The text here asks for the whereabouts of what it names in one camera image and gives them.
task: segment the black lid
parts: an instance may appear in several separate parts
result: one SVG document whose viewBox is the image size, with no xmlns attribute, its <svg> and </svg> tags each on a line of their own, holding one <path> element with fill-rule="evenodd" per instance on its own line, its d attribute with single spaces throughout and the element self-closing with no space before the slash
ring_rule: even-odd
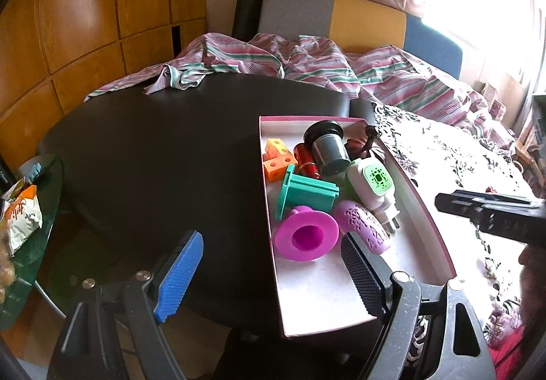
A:
<svg viewBox="0 0 546 380">
<path fill-rule="evenodd" d="M 308 127 L 304 134 L 304 143 L 307 147 L 326 134 L 336 134 L 343 138 L 343 129 L 334 120 L 322 120 Z"/>
</svg>

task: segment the blue headboard panel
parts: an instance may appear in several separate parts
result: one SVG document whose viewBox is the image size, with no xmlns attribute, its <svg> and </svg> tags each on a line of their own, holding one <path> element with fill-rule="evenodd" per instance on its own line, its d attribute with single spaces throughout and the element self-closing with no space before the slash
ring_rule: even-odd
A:
<svg viewBox="0 0 546 380">
<path fill-rule="evenodd" d="M 406 14 L 406 37 L 403 49 L 455 78 L 461 74 L 462 49 L 420 18 Z"/>
</svg>

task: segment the white and orange package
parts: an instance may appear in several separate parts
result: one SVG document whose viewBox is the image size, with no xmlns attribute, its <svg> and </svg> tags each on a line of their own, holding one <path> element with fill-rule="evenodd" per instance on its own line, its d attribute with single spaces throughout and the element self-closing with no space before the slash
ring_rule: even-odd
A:
<svg viewBox="0 0 546 380">
<path fill-rule="evenodd" d="M 42 227 L 42 211 L 36 196 L 36 185 L 29 186 L 12 203 L 4 206 L 3 220 L 8 232 L 9 253 L 13 257 L 27 238 Z"/>
</svg>

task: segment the blue gripper pad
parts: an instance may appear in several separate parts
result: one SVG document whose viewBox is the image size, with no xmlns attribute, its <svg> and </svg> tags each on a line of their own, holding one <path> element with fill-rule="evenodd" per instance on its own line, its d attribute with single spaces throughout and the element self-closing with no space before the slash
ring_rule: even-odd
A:
<svg viewBox="0 0 546 380">
<path fill-rule="evenodd" d="M 159 285 L 154 315 L 160 323 L 178 310 L 202 256 L 203 236 L 193 231 Z"/>
</svg>

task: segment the red fabric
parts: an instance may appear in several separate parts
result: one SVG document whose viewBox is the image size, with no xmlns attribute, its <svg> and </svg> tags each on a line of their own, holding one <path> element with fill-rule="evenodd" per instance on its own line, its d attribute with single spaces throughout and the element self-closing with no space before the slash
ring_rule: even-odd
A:
<svg viewBox="0 0 546 380">
<path fill-rule="evenodd" d="M 515 373 L 513 370 L 520 364 L 522 356 L 520 348 L 513 348 L 521 341 L 522 337 L 523 326 L 520 326 L 506 339 L 499 349 L 489 348 L 489 353 L 495 365 L 497 380 L 509 380 L 514 376 Z"/>
</svg>

